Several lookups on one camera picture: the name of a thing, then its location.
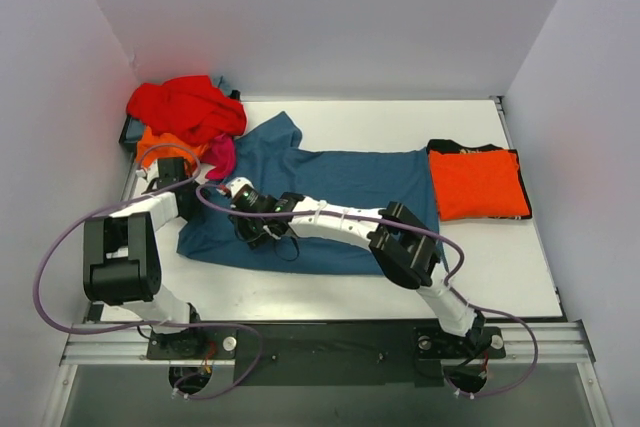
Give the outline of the teal blue t shirt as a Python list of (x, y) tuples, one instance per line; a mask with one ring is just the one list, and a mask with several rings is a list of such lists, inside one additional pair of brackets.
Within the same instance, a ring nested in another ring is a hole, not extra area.
[[(349, 152), (301, 149), (302, 131), (280, 113), (240, 137), (234, 175), (263, 194), (308, 195), (334, 205), (383, 208), (404, 204), (438, 231), (436, 200), (424, 150)], [(322, 240), (285, 239), (257, 249), (245, 245), (228, 217), (204, 208), (179, 233), (177, 252), (191, 260), (244, 269), (320, 275), (381, 275), (374, 257), (358, 247)]]

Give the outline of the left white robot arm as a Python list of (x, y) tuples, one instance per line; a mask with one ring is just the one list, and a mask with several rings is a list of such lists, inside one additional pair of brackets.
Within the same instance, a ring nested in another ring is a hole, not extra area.
[(144, 200), (84, 222), (83, 288), (90, 301), (122, 307), (150, 321), (156, 333), (171, 334), (170, 347), (193, 359), (205, 349), (206, 335), (191, 325), (200, 320), (196, 308), (163, 285), (155, 234), (176, 218), (195, 215), (198, 183), (188, 179), (181, 157), (156, 165)]

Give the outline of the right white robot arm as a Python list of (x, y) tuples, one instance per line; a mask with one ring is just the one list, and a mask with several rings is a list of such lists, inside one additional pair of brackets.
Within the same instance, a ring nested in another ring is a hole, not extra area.
[(403, 204), (362, 210), (297, 193), (276, 199), (246, 180), (227, 196), (236, 232), (252, 249), (283, 237), (359, 247), (373, 255), (390, 282), (417, 292), (436, 315), (451, 352), (469, 356), (481, 346), (482, 314), (453, 292), (434, 233)]

